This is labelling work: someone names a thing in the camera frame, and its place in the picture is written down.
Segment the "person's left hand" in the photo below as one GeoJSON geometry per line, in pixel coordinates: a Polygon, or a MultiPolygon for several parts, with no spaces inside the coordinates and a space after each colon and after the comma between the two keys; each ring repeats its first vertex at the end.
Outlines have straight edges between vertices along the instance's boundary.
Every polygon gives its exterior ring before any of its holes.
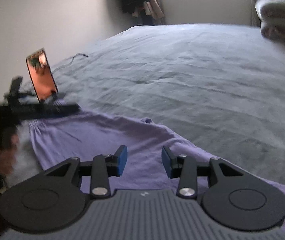
{"type": "Polygon", "coordinates": [[[19,137],[17,134],[11,136],[11,146],[9,149],[0,149],[0,175],[6,176],[12,173],[16,162],[15,154],[18,150],[19,137]]]}

